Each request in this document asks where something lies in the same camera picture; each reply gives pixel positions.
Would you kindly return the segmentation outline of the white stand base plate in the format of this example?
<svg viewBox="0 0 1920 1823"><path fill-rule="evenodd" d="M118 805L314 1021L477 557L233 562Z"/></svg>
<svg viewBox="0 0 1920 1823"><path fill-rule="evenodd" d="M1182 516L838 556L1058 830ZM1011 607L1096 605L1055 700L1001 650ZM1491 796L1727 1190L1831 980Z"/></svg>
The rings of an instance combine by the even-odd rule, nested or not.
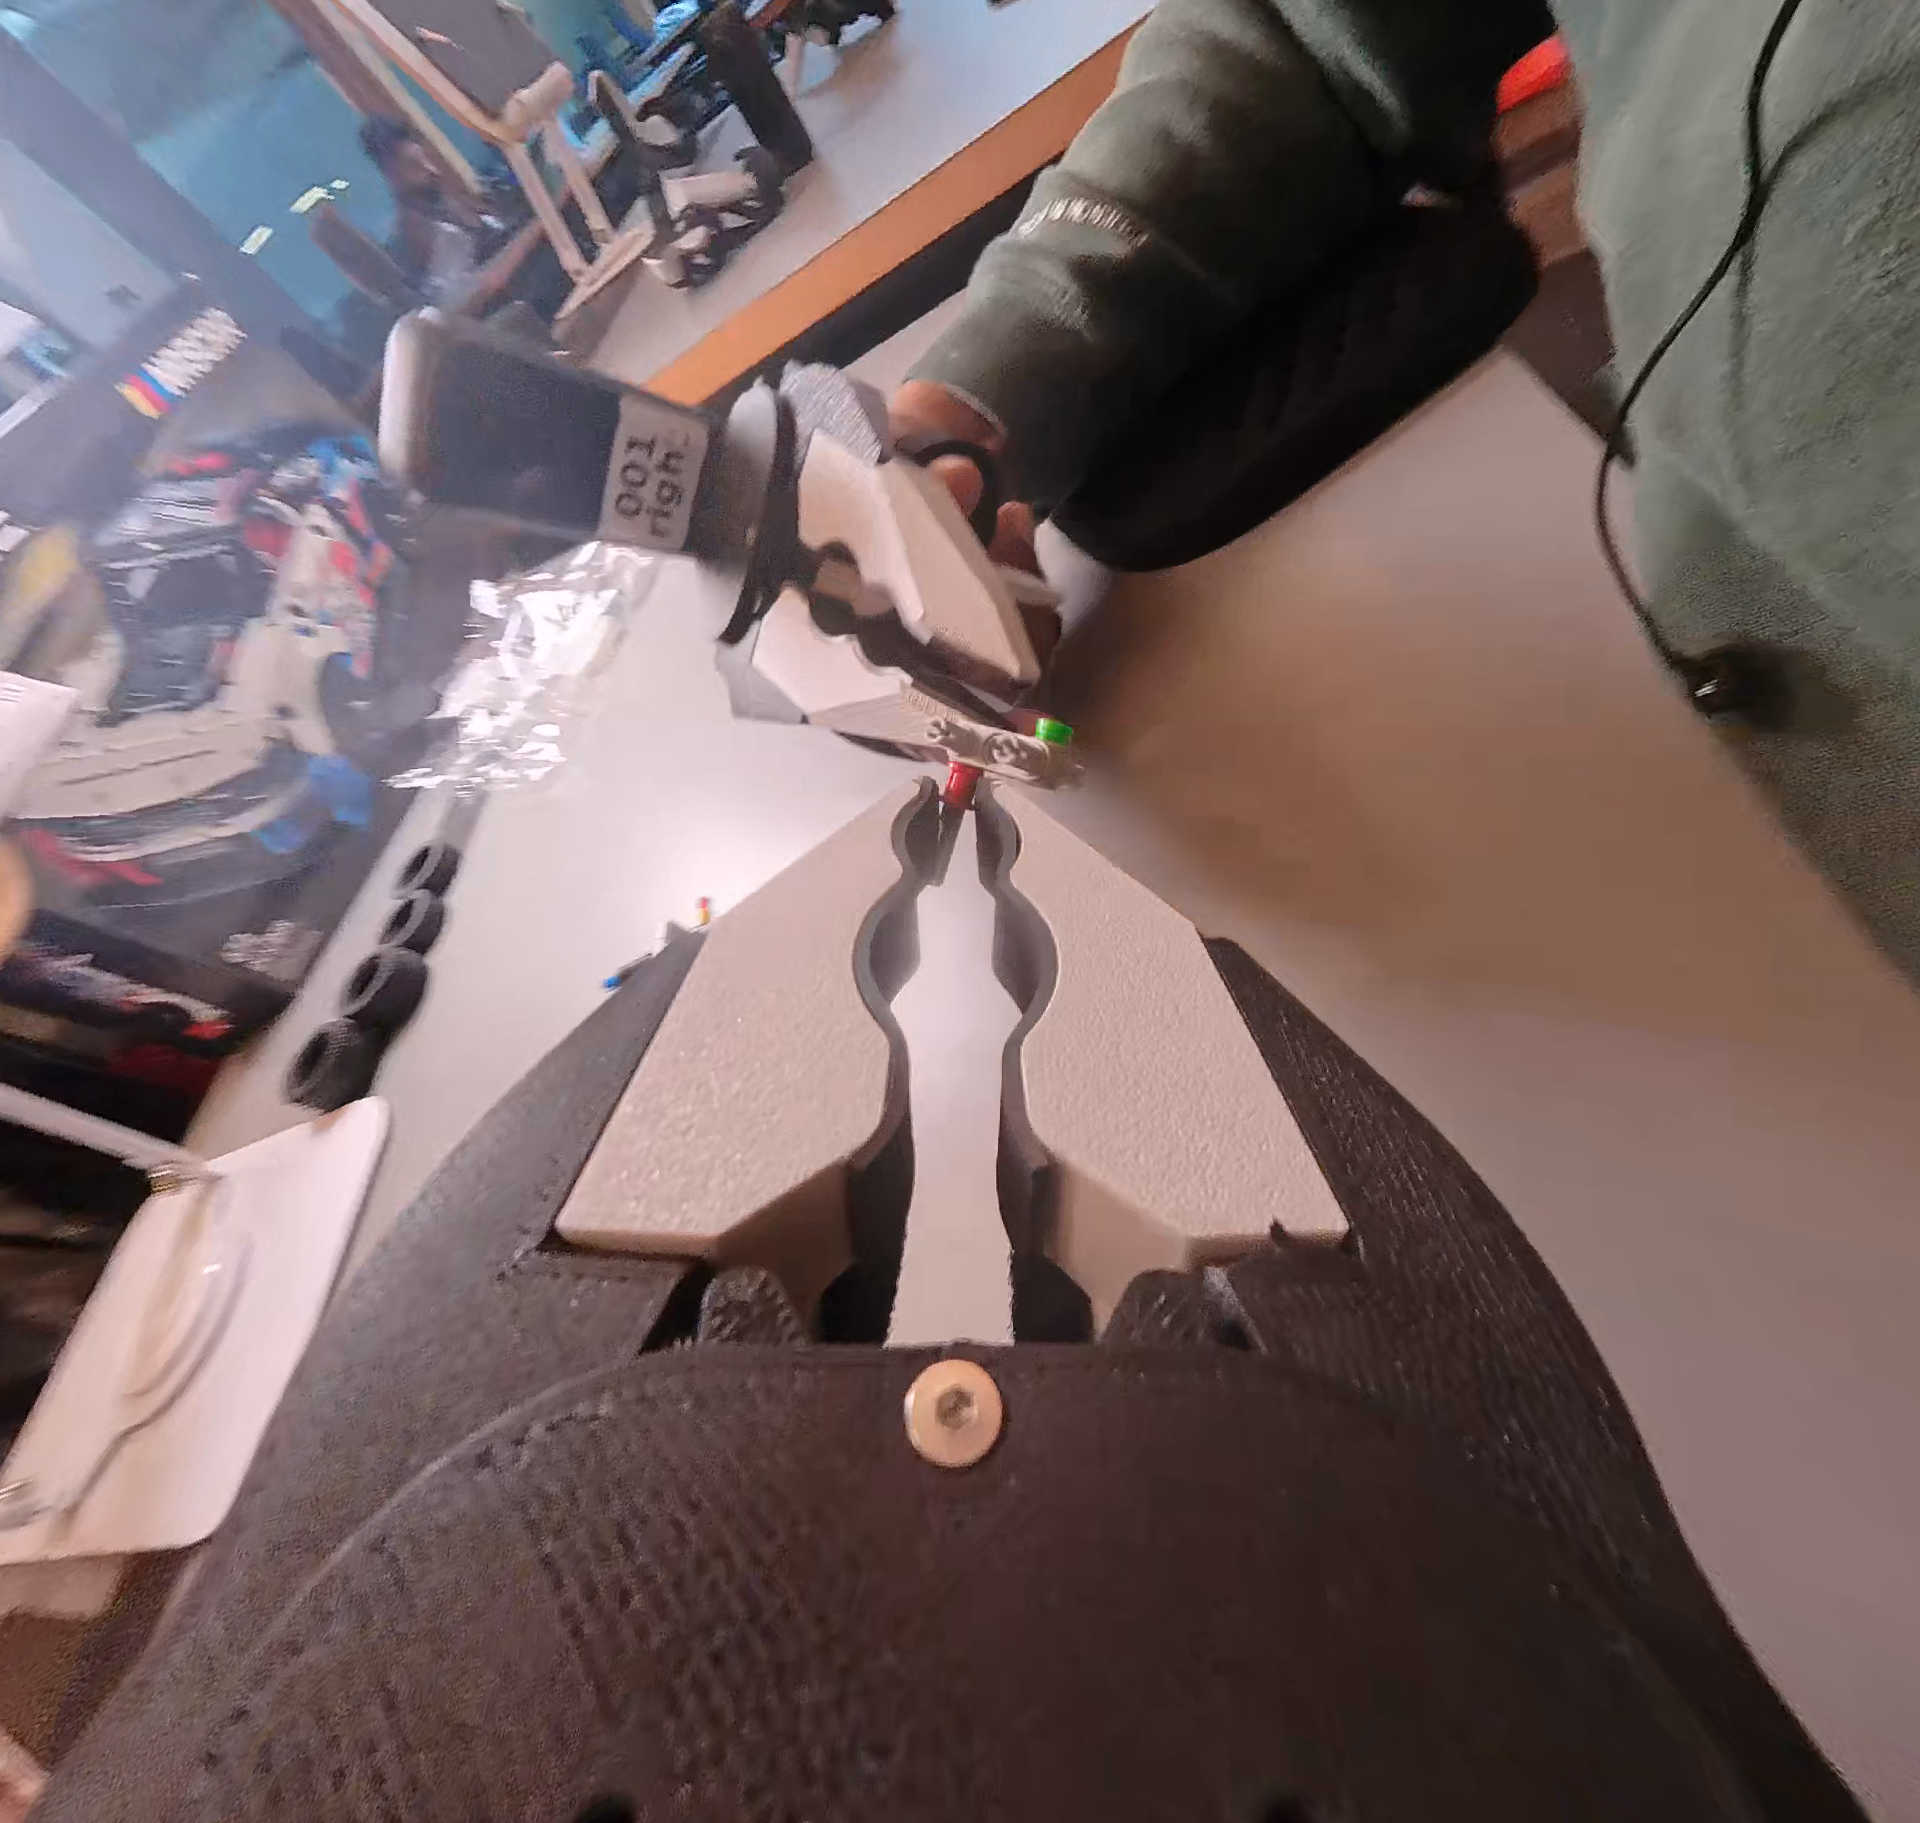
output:
<svg viewBox="0 0 1920 1823"><path fill-rule="evenodd" d="M2 1475L2 1615L90 1623L133 1559L225 1524L317 1331L391 1114L354 1102L192 1155L3 1089L3 1120L148 1188Z"/></svg>

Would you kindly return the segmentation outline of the light grey lego connector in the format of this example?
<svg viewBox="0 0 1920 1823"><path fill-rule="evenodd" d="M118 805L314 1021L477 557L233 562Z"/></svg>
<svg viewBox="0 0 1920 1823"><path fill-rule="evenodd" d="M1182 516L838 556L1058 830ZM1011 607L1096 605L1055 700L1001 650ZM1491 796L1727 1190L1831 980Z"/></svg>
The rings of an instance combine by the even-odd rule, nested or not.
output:
<svg viewBox="0 0 1920 1823"><path fill-rule="evenodd" d="M984 780L1041 792L1078 786L1085 771L1075 743L1055 749L1036 741L1030 736L1036 715L1041 713L1016 711L1010 722L992 722L946 709L928 718L921 728L908 732L900 749L924 760L971 764L981 769Z"/></svg>

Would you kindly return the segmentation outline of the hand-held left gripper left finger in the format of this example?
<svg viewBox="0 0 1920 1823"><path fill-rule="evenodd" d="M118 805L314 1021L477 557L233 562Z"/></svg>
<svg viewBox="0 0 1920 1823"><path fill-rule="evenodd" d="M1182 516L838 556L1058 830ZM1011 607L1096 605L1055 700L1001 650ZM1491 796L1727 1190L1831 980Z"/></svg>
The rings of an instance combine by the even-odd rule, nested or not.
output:
<svg viewBox="0 0 1920 1823"><path fill-rule="evenodd" d="M893 1000L941 838L898 786L705 932L566 1199L590 1254L770 1272L826 1341L891 1328L914 1192Z"/></svg>

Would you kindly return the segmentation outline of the lego box with car print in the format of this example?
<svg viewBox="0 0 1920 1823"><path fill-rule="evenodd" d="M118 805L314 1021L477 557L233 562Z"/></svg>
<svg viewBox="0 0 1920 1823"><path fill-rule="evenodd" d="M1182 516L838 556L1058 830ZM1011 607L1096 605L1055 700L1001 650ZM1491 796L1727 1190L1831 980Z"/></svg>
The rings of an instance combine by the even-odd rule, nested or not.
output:
<svg viewBox="0 0 1920 1823"><path fill-rule="evenodd" d="M195 280L6 412L2 488L3 1040L183 1087L360 899L466 570Z"/></svg>

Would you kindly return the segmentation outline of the person's right forearm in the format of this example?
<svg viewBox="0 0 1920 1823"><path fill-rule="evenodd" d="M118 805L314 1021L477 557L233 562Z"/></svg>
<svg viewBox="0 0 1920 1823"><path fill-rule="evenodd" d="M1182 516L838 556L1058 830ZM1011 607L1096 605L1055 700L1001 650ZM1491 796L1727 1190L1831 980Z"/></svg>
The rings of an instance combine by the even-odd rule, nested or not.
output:
<svg viewBox="0 0 1920 1823"><path fill-rule="evenodd" d="M1551 26L1551 0L1160 0L908 380L996 423L1019 495L1062 497L1409 195L1482 198L1497 85Z"/></svg>

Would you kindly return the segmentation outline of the crumpled clear plastic bag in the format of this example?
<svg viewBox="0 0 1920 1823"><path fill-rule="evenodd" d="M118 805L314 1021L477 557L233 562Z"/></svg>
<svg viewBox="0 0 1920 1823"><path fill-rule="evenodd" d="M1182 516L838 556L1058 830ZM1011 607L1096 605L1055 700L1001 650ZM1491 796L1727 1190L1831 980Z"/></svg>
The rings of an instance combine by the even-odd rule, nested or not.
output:
<svg viewBox="0 0 1920 1823"><path fill-rule="evenodd" d="M659 557L593 541L471 583L466 640L421 753L388 786L488 798L551 780L658 574Z"/></svg>

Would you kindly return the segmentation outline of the pile of small lego pieces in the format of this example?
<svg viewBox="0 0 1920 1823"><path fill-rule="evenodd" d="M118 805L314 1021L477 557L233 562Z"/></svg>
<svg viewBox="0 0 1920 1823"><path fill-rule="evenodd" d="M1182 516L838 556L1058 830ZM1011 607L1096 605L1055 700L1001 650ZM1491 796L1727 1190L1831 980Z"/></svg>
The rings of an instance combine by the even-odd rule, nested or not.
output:
<svg viewBox="0 0 1920 1823"><path fill-rule="evenodd" d="M629 962L614 968L600 983L600 991L614 993L625 981L629 981L642 967L652 964L659 953L676 947L686 938L701 936L716 915L716 904L710 896L696 896L683 910L661 920L652 946L637 953Z"/></svg>

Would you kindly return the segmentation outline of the black clip-on microphone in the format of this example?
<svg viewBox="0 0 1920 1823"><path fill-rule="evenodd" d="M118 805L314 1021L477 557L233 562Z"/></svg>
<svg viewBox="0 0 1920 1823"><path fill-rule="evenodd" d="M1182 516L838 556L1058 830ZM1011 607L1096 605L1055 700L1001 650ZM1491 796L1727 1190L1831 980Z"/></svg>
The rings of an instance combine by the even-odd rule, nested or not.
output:
<svg viewBox="0 0 1920 1823"><path fill-rule="evenodd" d="M1709 725L1769 732L1792 718L1792 669L1771 648L1721 644L1679 657L1673 673L1693 709Z"/></svg>

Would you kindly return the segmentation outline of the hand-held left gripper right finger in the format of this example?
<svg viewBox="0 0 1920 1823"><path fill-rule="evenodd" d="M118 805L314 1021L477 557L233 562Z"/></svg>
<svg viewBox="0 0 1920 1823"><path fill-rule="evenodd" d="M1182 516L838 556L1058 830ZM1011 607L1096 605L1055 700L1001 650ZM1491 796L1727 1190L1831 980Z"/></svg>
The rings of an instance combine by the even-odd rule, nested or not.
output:
<svg viewBox="0 0 1920 1823"><path fill-rule="evenodd" d="M1001 1058L998 1212L1018 1341L1096 1338L1140 1277L1350 1220L1200 930L1036 796L974 800Z"/></svg>

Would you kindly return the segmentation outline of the person's right hand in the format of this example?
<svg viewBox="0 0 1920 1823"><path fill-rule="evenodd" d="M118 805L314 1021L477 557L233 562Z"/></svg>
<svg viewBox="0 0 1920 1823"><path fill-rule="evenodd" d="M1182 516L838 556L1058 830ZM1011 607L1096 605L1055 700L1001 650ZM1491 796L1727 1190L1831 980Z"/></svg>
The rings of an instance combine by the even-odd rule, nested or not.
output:
<svg viewBox="0 0 1920 1823"><path fill-rule="evenodd" d="M921 461L968 518L988 506L988 480L978 461L992 458L995 534L992 562L1016 573L1040 574L1040 522L1033 506L1014 491L1018 480L1005 458L1005 436L968 399L924 380L905 382L887 406L893 447Z"/></svg>

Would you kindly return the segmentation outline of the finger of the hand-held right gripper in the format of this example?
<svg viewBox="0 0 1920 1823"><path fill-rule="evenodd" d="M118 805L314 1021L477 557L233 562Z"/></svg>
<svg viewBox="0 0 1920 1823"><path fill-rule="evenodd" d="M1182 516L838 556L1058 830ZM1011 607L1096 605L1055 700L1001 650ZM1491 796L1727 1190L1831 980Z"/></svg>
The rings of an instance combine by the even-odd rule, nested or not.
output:
<svg viewBox="0 0 1920 1823"><path fill-rule="evenodd" d="M875 662L851 634L826 634L803 601L776 601L736 644L713 650L732 715L813 726L864 745L928 758L962 707L906 670Z"/></svg>
<svg viewBox="0 0 1920 1823"><path fill-rule="evenodd" d="M928 467L868 461L813 434L800 467L796 532L813 588L898 630L931 669L1005 696L1040 682L1044 657L1016 588Z"/></svg>

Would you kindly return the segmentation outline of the black white machine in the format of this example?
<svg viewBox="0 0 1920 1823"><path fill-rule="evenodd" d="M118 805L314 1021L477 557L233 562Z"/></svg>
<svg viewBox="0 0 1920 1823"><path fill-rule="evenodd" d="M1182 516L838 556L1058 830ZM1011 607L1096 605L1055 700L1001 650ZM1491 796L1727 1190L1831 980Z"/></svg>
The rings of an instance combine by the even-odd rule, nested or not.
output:
<svg viewBox="0 0 1920 1823"><path fill-rule="evenodd" d="M637 106L606 71L592 71L586 97L610 131L614 166L633 185L637 207L578 281L583 295L633 268L674 292L702 287L779 217L786 183L811 164L811 138L750 26L717 6L691 46L750 139L728 164L702 167L696 131L678 128L658 104Z"/></svg>

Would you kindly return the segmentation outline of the wooden edged grey table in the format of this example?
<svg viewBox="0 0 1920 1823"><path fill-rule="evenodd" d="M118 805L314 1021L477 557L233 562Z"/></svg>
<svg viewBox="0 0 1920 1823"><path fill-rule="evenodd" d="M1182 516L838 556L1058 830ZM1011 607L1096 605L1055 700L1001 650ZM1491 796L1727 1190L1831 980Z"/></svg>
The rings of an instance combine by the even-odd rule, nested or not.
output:
<svg viewBox="0 0 1920 1823"><path fill-rule="evenodd" d="M808 49L813 162L779 217L702 289L637 277L586 357L683 403L759 371L1055 162L1153 5L900 0L875 34Z"/></svg>

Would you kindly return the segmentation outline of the person's green sweatshirt torso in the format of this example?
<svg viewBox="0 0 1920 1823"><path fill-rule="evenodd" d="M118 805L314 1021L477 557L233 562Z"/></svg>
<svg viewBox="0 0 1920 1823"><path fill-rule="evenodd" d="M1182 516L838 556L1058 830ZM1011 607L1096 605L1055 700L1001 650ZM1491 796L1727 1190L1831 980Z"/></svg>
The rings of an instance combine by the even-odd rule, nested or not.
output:
<svg viewBox="0 0 1920 1823"><path fill-rule="evenodd" d="M1637 371L1740 221L1784 0L1548 0L1578 218ZM1681 648L1790 662L1727 751L1877 950L1918 964L1918 0L1801 0L1764 86L1764 217L1631 419L1634 567Z"/></svg>

